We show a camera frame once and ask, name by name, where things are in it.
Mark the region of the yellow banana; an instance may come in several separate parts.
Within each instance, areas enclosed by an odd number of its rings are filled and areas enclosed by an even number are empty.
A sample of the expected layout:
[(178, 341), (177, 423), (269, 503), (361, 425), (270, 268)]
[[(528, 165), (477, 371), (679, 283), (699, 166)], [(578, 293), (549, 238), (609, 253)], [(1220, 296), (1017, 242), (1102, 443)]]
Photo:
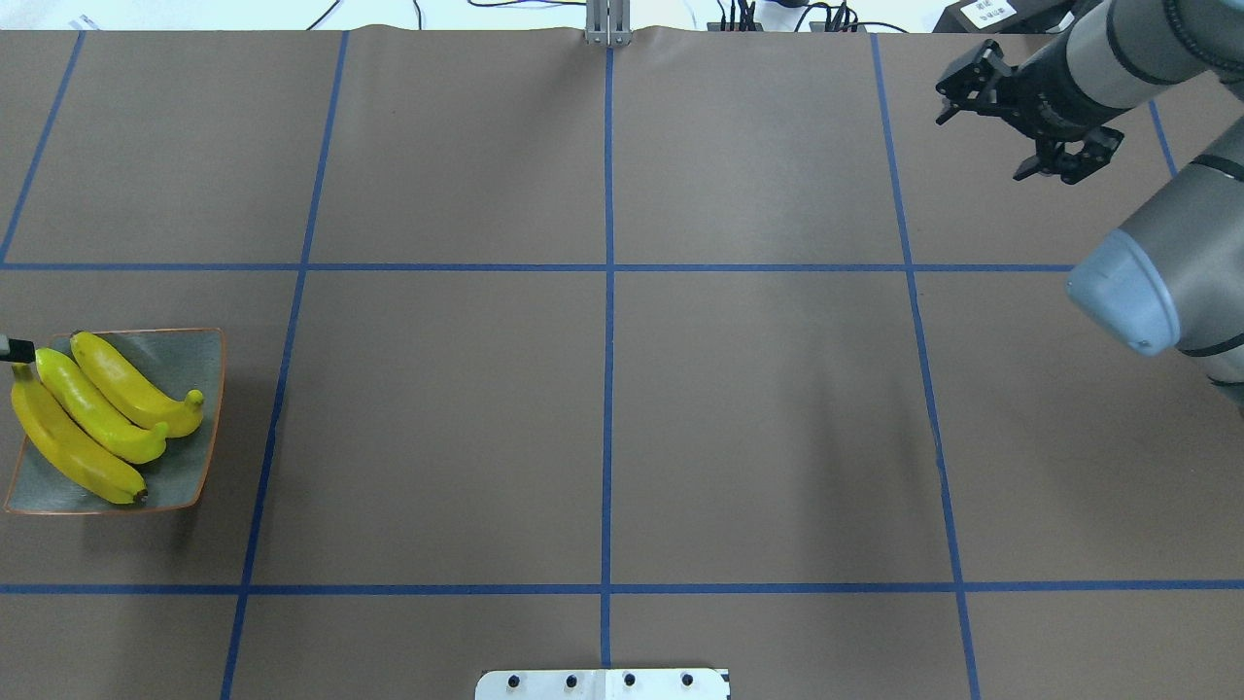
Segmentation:
[(144, 477), (85, 433), (29, 364), (12, 364), (10, 402), (22, 430), (51, 466), (85, 491), (124, 507), (148, 495)]
[(77, 366), (133, 424), (151, 429), (165, 421), (170, 438), (189, 436), (203, 424), (203, 390), (192, 389), (180, 400), (173, 399), (101, 334), (76, 332), (70, 347)]
[(132, 465), (151, 464), (164, 455), (169, 433), (165, 421), (151, 429), (133, 424), (70, 356), (53, 347), (40, 347), (35, 356), (37, 375), (58, 407), (111, 455)]

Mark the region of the grey square plate orange rim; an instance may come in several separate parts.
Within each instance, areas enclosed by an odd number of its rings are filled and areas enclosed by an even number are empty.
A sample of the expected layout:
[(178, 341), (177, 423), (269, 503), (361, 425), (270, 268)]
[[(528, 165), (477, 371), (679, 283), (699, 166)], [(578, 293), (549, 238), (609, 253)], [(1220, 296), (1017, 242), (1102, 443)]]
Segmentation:
[(25, 438), (9, 512), (170, 512), (198, 502), (221, 417), (221, 329), (73, 332), (36, 356), (14, 368)]

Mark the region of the aluminium frame post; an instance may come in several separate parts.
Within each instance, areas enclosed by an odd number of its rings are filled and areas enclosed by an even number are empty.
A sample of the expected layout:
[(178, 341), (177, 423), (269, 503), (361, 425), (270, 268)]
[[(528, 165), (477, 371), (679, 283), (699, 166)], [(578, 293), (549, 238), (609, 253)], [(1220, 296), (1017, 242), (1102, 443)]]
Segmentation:
[(597, 48), (622, 48), (634, 37), (629, 0), (587, 0), (585, 5), (585, 44)]

